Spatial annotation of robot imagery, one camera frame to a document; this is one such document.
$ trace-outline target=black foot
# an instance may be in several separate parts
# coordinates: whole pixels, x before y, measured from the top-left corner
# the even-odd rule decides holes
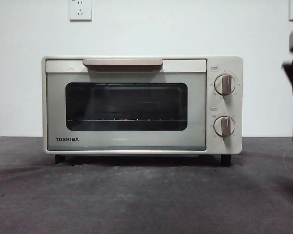
[[[65,156],[63,155],[54,155],[55,164],[65,161]]]
[[[222,166],[229,167],[231,165],[231,155],[220,155],[220,163]]]

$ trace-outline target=glass window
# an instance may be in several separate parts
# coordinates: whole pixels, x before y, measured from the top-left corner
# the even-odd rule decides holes
[[[188,124],[184,83],[69,83],[66,125],[73,131],[181,131]]]

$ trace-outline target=toaster oven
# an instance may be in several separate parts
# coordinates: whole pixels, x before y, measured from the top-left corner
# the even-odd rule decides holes
[[[43,146],[65,155],[220,154],[242,149],[242,59],[44,57]]]

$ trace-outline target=timer knob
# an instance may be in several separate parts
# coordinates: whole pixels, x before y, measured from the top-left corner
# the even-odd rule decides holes
[[[235,80],[231,75],[221,75],[216,78],[214,87],[220,95],[229,95],[235,89]]]
[[[214,123],[214,130],[221,137],[230,137],[234,127],[233,120],[227,116],[219,117]]]

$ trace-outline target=gray felt surface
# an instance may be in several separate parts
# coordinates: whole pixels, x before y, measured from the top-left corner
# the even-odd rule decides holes
[[[293,233],[293,144],[244,138],[219,156],[70,157],[0,137],[0,234]]]

